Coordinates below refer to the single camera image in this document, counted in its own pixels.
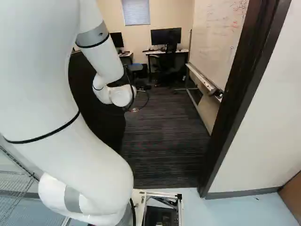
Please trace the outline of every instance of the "door frame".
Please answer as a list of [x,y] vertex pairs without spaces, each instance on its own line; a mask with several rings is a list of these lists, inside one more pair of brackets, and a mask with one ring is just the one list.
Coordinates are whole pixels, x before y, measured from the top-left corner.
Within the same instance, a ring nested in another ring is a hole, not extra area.
[[233,65],[218,111],[198,192],[206,197],[246,114],[272,55],[291,0],[250,0]]

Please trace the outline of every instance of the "black cable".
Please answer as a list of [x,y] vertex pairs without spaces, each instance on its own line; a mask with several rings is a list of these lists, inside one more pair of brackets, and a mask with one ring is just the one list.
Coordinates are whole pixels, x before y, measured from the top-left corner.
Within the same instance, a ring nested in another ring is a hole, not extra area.
[[136,226],[136,211],[135,211],[135,206],[134,206],[132,198],[130,198],[130,203],[131,203],[131,209],[132,209],[132,215],[133,215],[133,226]]
[[42,140],[42,139],[45,139],[49,136],[52,136],[54,135],[55,133],[58,133],[60,132],[61,130],[63,130],[64,128],[70,126],[79,116],[80,114],[80,111],[77,112],[77,114],[67,123],[65,123],[63,126],[47,133],[47,134],[44,134],[42,136],[39,136],[39,137],[35,137],[33,139],[28,139],[28,140],[19,140],[19,141],[13,141],[13,140],[7,140],[6,138],[4,138],[7,142],[11,143],[11,144],[15,144],[15,145],[20,145],[20,144],[28,144],[28,143],[31,143],[31,142],[35,142],[35,141],[38,141],[38,140]]
[[149,100],[150,100],[150,94],[149,94],[148,92],[146,92],[146,91],[145,91],[145,93],[146,93],[146,95],[147,95],[147,101],[145,102],[145,104],[144,104],[143,106],[141,106],[141,107],[136,107],[135,110],[141,110],[142,108],[144,108],[144,107],[148,104],[148,102],[149,102]]
[[129,78],[129,76],[128,76],[128,73],[127,73],[127,70],[128,70],[127,65],[124,65],[124,70],[125,70],[125,74],[126,74],[126,76],[127,76],[127,80],[128,80],[128,83],[129,83],[129,85],[130,85],[130,87],[131,87],[131,91],[132,91],[132,101],[131,101],[131,103],[130,103],[130,105],[129,105],[128,107],[125,107],[125,108],[124,108],[124,109],[125,109],[125,112],[129,112],[131,106],[132,106],[133,103],[134,103],[135,93],[134,93],[134,89],[133,89],[133,86],[132,86],[132,82],[131,82],[131,80],[130,80],[130,78]]

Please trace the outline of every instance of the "white wall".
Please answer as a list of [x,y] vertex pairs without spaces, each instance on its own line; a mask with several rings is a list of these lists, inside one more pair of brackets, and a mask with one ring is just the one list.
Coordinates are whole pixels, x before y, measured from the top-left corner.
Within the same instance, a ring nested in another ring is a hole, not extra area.
[[209,192],[282,186],[301,170],[301,2],[278,42]]
[[182,28],[180,48],[189,46],[194,0],[150,0],[150,25],[125,26],[121,0],[97,0],[109,32],[122,32],[125,50],[134,53],[136,63],[146,63],[142,52],[151,46],[151,29]]

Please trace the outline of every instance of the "black office chair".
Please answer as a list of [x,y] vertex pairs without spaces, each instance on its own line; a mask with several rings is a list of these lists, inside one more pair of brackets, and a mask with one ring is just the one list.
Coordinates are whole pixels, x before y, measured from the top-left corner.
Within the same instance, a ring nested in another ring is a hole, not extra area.
[[167,43],[166,53],[158,55],[150,55],[150,60],[155,61],[153,67],[156,69],[157,81],[156,86],[164,86],[172,83],[177,79],[175,73],[178,70],[175,68],[175,57],[177,50],[177,42],[170,39]]

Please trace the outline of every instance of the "window blind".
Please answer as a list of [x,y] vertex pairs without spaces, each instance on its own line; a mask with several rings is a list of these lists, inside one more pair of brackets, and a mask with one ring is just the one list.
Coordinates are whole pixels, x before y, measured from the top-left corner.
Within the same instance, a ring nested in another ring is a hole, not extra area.
[[122,0],[122,7],[126,26],[151,24],[149,0]]

